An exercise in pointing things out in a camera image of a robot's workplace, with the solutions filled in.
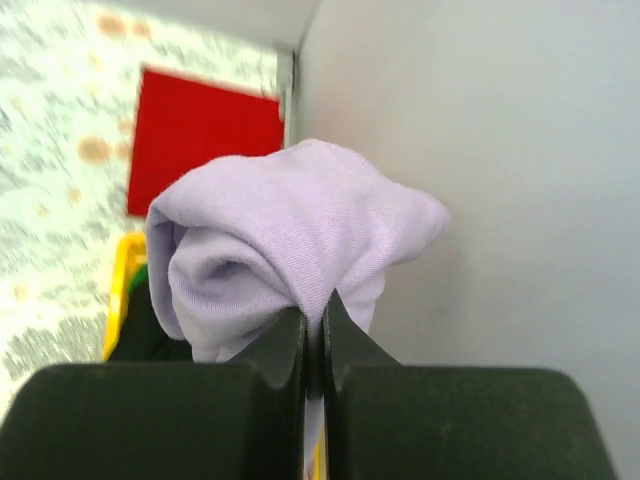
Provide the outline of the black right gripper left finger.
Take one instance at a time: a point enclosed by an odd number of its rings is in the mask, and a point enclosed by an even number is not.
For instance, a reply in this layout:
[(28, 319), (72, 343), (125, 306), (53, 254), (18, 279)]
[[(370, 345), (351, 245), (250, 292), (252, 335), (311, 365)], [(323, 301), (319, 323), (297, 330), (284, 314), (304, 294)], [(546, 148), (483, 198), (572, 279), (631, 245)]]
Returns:
[(5, 479), (299, 479), (306, 322), (287, 309), (225, 363), (49, 366), (1, 427)]

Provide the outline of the lavender t shirt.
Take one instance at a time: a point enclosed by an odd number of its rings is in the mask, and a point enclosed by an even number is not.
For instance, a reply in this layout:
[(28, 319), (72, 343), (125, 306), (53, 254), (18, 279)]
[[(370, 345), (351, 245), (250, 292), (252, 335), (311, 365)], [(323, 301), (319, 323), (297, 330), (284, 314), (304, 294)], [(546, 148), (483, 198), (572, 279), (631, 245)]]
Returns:
[(386, 270), (422, 256), (449, 219), (433, 196), (324, 141), (221, 157), (150, 204), (151, 303), (199, 363), (230, 360), (295, 307), (317, 362), (330, 297), (368, 330)]

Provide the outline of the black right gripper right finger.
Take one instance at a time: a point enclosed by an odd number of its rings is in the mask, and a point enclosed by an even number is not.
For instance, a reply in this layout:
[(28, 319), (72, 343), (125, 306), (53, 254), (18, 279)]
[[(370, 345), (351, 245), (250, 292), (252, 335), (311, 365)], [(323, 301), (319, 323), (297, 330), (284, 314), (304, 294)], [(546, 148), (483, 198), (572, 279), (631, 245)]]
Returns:
[(549, 369), (405, 366), (333, 295), (322, 320), (331, 479), (613, 479), (586, 396)]

